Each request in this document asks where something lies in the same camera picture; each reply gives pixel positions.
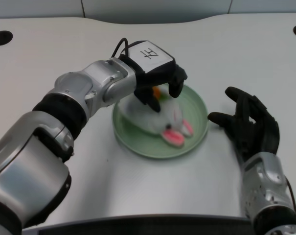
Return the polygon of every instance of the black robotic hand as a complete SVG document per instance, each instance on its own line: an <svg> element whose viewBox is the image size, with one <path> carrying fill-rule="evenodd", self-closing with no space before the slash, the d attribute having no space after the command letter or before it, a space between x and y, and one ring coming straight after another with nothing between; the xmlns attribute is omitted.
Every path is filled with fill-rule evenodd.
<svg viewBox="0 0 296 235"><path fill-rule="evenodd" d="M210 113L207 118L225 129L238 156L245 162L258 152L276 154L279 145L278 124L262 102L235 87L228 87L225 93L236 102L235 115Z"/></svg>
<svg viewBox="0 0 296 235"><path fill-rule="evenodd" d="M122 42L126 45L119 59L136 73L135 96L143 104L160 112L159 101L153 95L152 87L168 83L169 94L177 98L182 91L184 80L187 79L185 71L176 64L174 57L149 41L137 41L128 45L127 40L122 39L117 48Z"/></svg>

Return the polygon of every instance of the stuffed bunny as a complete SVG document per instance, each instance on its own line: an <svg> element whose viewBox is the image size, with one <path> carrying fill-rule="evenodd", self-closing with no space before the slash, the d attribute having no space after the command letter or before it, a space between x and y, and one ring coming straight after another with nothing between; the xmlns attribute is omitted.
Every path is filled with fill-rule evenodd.
<svg viewBox="0 0 296 235"><path fill-rule="evenodd" d="M191 125L183 119L179 103L172 98L166 88L154 88L155 96L159 100L161 111L153 111L131 94L118 104L123 116L140 129L155 135L161 135L169 144L181 147L184 136L191 137Z"/></svg>

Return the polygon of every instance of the white label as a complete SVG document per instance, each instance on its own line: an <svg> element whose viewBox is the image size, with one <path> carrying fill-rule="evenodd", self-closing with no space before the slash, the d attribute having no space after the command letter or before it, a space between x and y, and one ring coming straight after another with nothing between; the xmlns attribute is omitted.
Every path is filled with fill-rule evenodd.
<svg viewBox="0 0 296 235"><path fill-rule="evenodd" d="M172 57L148 41L130 47L129 57L146 73L173 60Z"/></svg>

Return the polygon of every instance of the light green dish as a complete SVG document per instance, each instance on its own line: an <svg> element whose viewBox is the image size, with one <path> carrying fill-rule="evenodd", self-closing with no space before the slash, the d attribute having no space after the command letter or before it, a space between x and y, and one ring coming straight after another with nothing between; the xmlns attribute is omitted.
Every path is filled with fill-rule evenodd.
<svg viewBox="0 0 296 235"><path fill-rule="evenodd" d="M183 117L192 126L194 135L185 138L184 146L177 148L169 145L161 136L148 134L131 124L119 111L118 103L112 112L112 123L118 141L137 154L150 158L173 158L195 148L207 132L207 108L201 97L190 87L184 85L177 98Z"/></svg>

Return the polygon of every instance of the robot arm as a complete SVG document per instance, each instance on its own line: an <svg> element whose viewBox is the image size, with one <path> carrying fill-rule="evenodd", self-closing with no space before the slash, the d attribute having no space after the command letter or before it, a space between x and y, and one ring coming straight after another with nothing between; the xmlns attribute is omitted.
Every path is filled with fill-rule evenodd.
<svg viewBox="0 0 296 235"><path fill-rule="evenodd" d="M234 87L225 93L236 102L235 115L211 113L208 119L223 127L234 143L242 169L242 208L246 216L256 235L296 234L296 211L276 156L277 122L257 97Z"/></svg>
<svg viewBox="0 0 296 235"><path fill-rule="evenodd" d="M0 140L0 235L20 235L22 228L43 223L62 202L71 184L64 162L99 108L163 83L178 96L186 78L172 56L148 41L126 44L119 59L57 78Z"/></svg>

